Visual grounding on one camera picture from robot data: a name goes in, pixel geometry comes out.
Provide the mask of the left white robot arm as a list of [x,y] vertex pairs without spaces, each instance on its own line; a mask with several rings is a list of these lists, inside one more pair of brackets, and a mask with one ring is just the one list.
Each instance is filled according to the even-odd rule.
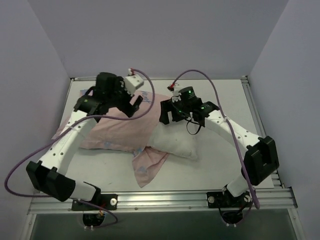
[[48,151],[37,162],[27,164],[26,171],[35,189],[61,202],[79,199],[88,209],[97,209],[101,203],[100,188],[68,178],[66,173],[83,140],[109,109],[117,108],[127,117],[135,114],[143,98],[138,96],[134,103],[131,100],[143,85],[143,79],[135,74],[121,77],[99,73],[95,85],[77,100],[67,124]]

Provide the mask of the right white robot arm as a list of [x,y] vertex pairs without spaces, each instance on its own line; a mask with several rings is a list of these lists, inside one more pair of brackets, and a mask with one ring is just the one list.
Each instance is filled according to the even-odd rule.
[[234,206],[240,195],[249,186],[258,186],[276,171],[280,164],[276,143],[270,136],[261,137],[243,128],[223,115],[219,106],[211,101],[203,102],[197,97],[193,87],[180,87],[177,83],[168,86],[172,93],[169,100],[161,101],[159,121],[164,125],[186,120],[207,128],[234,146],[240,153],[241,173],[225,186],[223,203]]

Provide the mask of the white pillow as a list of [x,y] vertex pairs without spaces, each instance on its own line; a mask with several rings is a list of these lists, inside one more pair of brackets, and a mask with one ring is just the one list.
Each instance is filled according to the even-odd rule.
[[195,131],[196,127],[193,124],[187,126],[185,120],[167,125],[160,122],[152,131],[146,146],[195,161],[198,159],[197,140],[193,135]]

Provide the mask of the pink pillowcase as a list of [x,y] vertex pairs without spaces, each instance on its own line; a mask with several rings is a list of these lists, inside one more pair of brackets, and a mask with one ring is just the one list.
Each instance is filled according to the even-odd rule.
[[151,110],[141,118],[134,120],[116,120],[102,118],[80,144],[86,150],[113,150],[133,154],[132,167],[137,184],[140,188],[148,185],[157,175],[168,159],[167,152],[159,151],[150,146],[149,140],[155,133],[161,114],[161,101],[169,97],[148,91],[137,91],[143,98],[136,116],[141,115],[154,104]]

